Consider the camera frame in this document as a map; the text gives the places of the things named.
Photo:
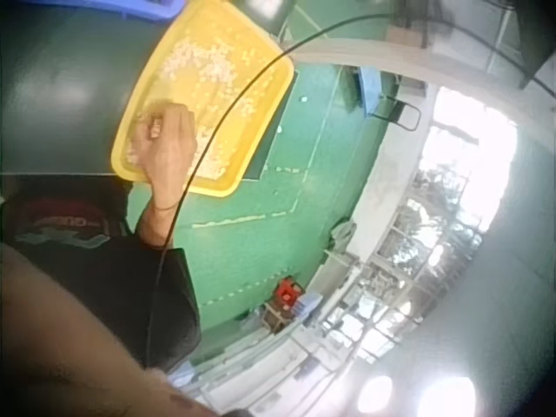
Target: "light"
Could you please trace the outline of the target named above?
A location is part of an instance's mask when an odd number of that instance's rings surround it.
[[[411,313],[411,302],[408,301],[406,303],[404,303],[401,307],[400,307],[400,312],[395,312],[394,313],[394,319],[401,323],[402,321],[404,321],[404,319],[409,316],[409,313]]]
[[[435,246],[433,249],[433,253],[428,257],[428,264],[431,267],[435,267],[440,262],[440,258],[444,253],[444,247],[442,245]]]
[[[446,378],[434,383],[420,399],[418,417],[473,417],[475,388],[469,378]]]
[[[361,390],[357,409],[364,414],[376,413],[388,404],[391,394],[392,379],[387,376],[377,376],[367,382]]]

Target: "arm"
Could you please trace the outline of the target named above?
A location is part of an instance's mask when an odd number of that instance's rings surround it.
[[[154,130],[159,125],[157,136]],[[153,193],[136,233],[151,247],[160,248],[168,236],[195,155],[195,117],[181,104],[157,105],[137,122],[132,140]]]
[[[25,415],[216,416],[144,372],[89,310],[16,251],[2,245],[1,261],[3,383]]]

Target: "blue container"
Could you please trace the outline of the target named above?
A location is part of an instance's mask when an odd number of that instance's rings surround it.
[[[26,3],[89,7],[111,10],[149,20],[171,20],[182,11],[185,0],[23,0]]]

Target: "black wire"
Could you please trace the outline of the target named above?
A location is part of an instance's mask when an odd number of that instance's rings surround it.
[[[210,136],[210,138],[207,141],[207,146],[205,146],[205,149],[203,150],[203,152],[201,153],[201,155],[199,157],[199,161],[197,162],[197,164],[193,168],[193,171],[191,172],[191,175],[189,176],[189,179],[186,183],[186,186],[183,189],[182,196],[180,197],[180,201],[177,204],[175,215],[174,215],[174,218],[172,219],[172,223],[170,224],[170,229],[169,229],[168,235],[166,236],[164,246],[162,247],[162,253],[161,253],[160,261],[158,263],[158,269],[156,270],[156,278],[155,278],[155,282],[154,282],[154,286],[153,286],[153,294],[152,294],[152,297],[151,297],[150,310],[149,310],[149,323],[147,325],[147,344],[146,344],[146,354],[145,354],[145,365],[146,366],[149,365],[149,359],[150,359],[150,339],[151,339],[151,333],[152,333],[151,328],[152,328],[152,324],[153,324],[153,316],[154,316],[154,309],[155,309],[155,303],[156,303],[156,290],[158,289],[158,285],[160,283],[160,279],[161,279],[161,276],[162,276],[162,269],[164,267],[164,261],[166,259],[166,253],[168,252],[169,243],[170,243],[170,240],[172,238],[172,235],[174,234],[175,224],[177,223],[177,219],[179,217],[179,214],[180,214],[180,211],[181,211],[181,208],[182,208],[182,205],[183,205],[183,201],[185,200],[185,196],[187,195],[187,193],[189,191],[189,187],[191,186],[191,183],[195,179],[195,175],[196,175],[197,171],[199,170],[199,167],[201,166],[201,163],[202,163],[205,155],[209,151],[209,147],[212,144],[212,142],[214,141],[214,139],[216,137],[216,134],[218,133],[218,130],[220,129],[220,127],[224,123],[224,120],[226,120],[226,117],[228,117],[230,112],[234,109],[235,105],[242,99],[242,97],[249,91],[249,89],[259,80],[259,78],[261,78],[274,64],[276,64],[278,61],[280,61],[283,57],[285,57],[285,56],[289,55],[290,53],[292,53],[293,51],[299,49],[301,46],[315,40],[317,37],[325,35],[326,33],[330,32],[332,30],[336,30],[336,29],[338,29],[342,26],[347,26],[351,23],[362,22],[362,21],[365,21],[365,20],[388,19],[388,18],[391,18],[391,17],[394,17],[394,16],[395,16],[394,13],[378,13],[378,14],[361,15],[361,16],[357,16],[357,17],[351,17],[349,19],[342,20],[338,23],[335,23],[331,26],[328,26],[325,29],[319,30],[318,32],[315,32],[313,35],[306,37],[305,39],[301,40],[298,43],[295,43],[294,45],[290,46],[289,48],[286,48],[281,54],[279,54],[278,56],[273,58],[271,61],[269,61],[257,73],[257,75],[243,88],[243,90],[237,95],[237,97],[234,99],[234,101],[228,106],[228,108],[226,109],[226,111],[222,115],[221,119],[216,124],[212,135]],[[457,29],[460,32],[468,35],[469,37],[471,37],[472,39],[474,39],[478,43],[481,43],[483,46],[486,46],[491,51],[495,52],[496,54],[498,54],[499,56],[501,56],[505,60],[507,60],[511,65],[513,65],[515,68],[520,70],[523,74],[527,74],[527,71],[525,70],[525,68],[522,65],[520,65],[519,63],[514,61],[510,56],[508,56],[508,55],[504,54],[502,51],[498,50],[496,47],[491,45],[489,42],[487,42],[486,40],[484,40],[480,36],[475,35],[471,30],[463,28],[463,27],[459,26],[458,24],[447,22],[447,21],[445,21],[443,19],[440,19],[438,17],[413,17],[413,20],[418,20],[418,21],[422,21],[422,22],[445,24],[446,26],[449,26],[453,29]],[[538,78],[534,77],[532,79],[532,81],[537,83],[550,96],[556,98],[556,93],[554,91],[552,91],[546,84],[541,82]]]

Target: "plastic tray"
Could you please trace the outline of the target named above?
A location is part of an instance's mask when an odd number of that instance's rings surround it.
[[[186,104],[195,112],[199,155],[236,95],[280,53],[268,34],[233,5],[190,2],[156,47],[129,99],[112,149],[114,171],[144,181],[133,163],[129,132],[136,115],[160,100]],[[234,192],[293,76],[294,66],[284,58],[257,81],[217,132],[191,191],[219,197]]]
[[[89,7],[118,11],[149,20],[171,20],[183,9],[185,0],[23,0],[26,3]]]

